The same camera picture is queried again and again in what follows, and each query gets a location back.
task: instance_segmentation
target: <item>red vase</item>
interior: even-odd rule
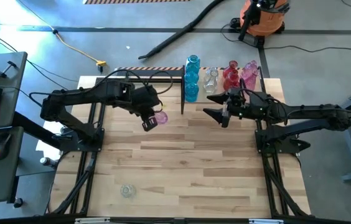
[[[223,77],[226,78],[228,76],[228,73],[230,73],[232,70],[236,70],[238,68],[238,62],[232,60],[229,63],[229,66],[224,69],[223,71]]]
[[[228,91],[231,87],[239,87],[239,75],[238,70],[232,70],[228,73],[228,76],[224,80],[223,84],[224,90]]]

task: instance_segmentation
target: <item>black hose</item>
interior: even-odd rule
[[[167,47],[169,44],[173,43],[175,40],[183,36],[184,34],[190,32],[205,16],[210,10],[212,10],[216,5],[220,4],[224,0],[214,0],[212,3],[210,3],[200,14],[196,19],[194,19],[192,22],[190,22],[188,25],[186,25],[184,28],[182,28],[181,31],[176,32],[175,34],[171,35],[171,37],[167,38],[165,41],[160,43],[158,46],[154,47],[148,54],[139,56],[138,59],[144,59],[144,58],[149,58],[150,56],[153,56],[157,53],[159,53],[163,48]]]

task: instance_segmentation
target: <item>floor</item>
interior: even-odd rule
[[[209,3],[207,0],[106,5],[83,5],[82,0],[23,2],[52,26],[112,28],[181,28]],[[311,50],[328,46],[351,47],[351,7],[340,0],[290,2],[285,34],[272,35],[266,40],[266,47],[296,45]],[[137,66],[178,67],[191,54],[199,55],[204,67],[226,66],[229,60],[237,60],[240,64],[249,60],[264,63],[256,49],[226,41],[218,33],[219,28],[239,15],[242,5],[241,0],[224,1],[197,26],[208,28],[205,32],[188,33],[145,61],[137,57],[146,54],[173,31],[141,29],[136,32],[127,29],[124,32],[97,32],[95,29],[95,32],[79,32],[79,29],[74,29],[61,32],[61,35],[69,44],[97,59],[106,60],[110,70]],[[44,25],[18,1],[0,1],[0,38],[18,51],[26,51],[29,60],[74,80],[80,75],[99,75],[93,61],[63,46],[51,32],[35,31],[33,27]],[[28,31],[17,30],[20,26],[28,26]],[[307,34],[307,30],[327,30],[328,34]],[[237,38],[236,34],[227,35],[231,39]],[[0,53],[4,52],[8,50],[0,45]],[[342,103],[351,95],[351,51],[325,50],[310,54],[297,49],[269,49],[265,50],[265,56],[268,75],[281,79],[287,104]],[[53,79],[67,88],[77,85],[56,77]],[[22,82],[25,92],[58,88],[31,66],[26,67]],[[20,96],[17,110],[43,124],[38,107],[26,97]],[[341,175],[351,172],[351,157],[342,133],[316,131],[301,138],[312,144],[301,153],[312,214],[351,221],[351,182],[343,183],[340,179]],[[36,142],[32,137],[24,136],[22,162],[17,171],[18,175],[24,175],[20,178],[18,195],[26,204],[12,209],[11,205],[0,203],[0,218],[44,213],[54,173],[38,163],[42,153],[34,151]]]

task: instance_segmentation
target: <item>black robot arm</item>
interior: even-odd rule
[[[149,131],[157,126],[153,107],[160,103],[156,90],[151,86],[135,89],[133,83],[109,80],[93,88],[78,90],[55,90],[42,104],[40,117],[46,121],[57,121],[77,133],[79,139],[94,140],[97,137],[93,124],[83,123],[66,111],[65,106],[86,103],[102,103],[120,107],[140,116],[143,128]]]
[[[349,116],[351,111],[344,110],[338,105],[288,106],[266,93],[246,91],[250,93],[249,103],[246,103],[245,97],[241,95],[240,88],[232,88],[219,95],[208,96],[208,99],[224,105],[224,108],[219,110],[204,108],[204,112],[222,124],[224,128],[228,126],[231,116],[239,117],[239,119],[264,120],[269,124],[287,123],[288,119],[321,120],[318,121],[316,127],[291,129],[285,131],[286,135],[289,135],[288,133],[300,134],[322,128],[344,131],[351,126],[351,116]]]

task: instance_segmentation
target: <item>blue vase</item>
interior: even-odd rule
[[[187,72],[184,78],[185,83],[197,83],[199,80],[199,75],[195,72]]]
[[[200,59],[196,55],[191,55],[187,59],[187,65],[185,66],[185,74],[188,72],[195,72],[199,74]]]
[[[193,103],[198,98],[199,86],[196,83],[187,83],[185,86],[185,100]]]

